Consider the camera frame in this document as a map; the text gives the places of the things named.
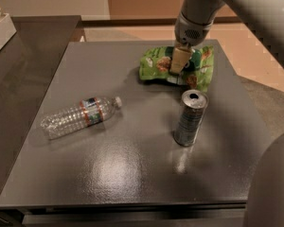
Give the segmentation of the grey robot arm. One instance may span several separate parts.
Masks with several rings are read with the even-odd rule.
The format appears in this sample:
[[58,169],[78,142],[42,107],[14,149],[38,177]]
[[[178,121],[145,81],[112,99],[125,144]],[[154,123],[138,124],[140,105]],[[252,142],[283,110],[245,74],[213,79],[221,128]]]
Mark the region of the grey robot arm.
[[[284,0],[184,0],[175,24],[178,44],[200,44],[222,6],[230,7],[284,69]],[[284,227],[284,133],[257,164],[244,227]]]

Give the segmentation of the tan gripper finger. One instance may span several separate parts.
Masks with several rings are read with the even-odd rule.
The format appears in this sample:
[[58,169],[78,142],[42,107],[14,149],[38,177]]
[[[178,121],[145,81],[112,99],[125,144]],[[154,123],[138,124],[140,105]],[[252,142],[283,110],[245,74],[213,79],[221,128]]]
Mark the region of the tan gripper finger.
[[190,46],[175,47],[172,52],[171,67],[169,69],[171,74],[179,75],[191,56],[192,48]]

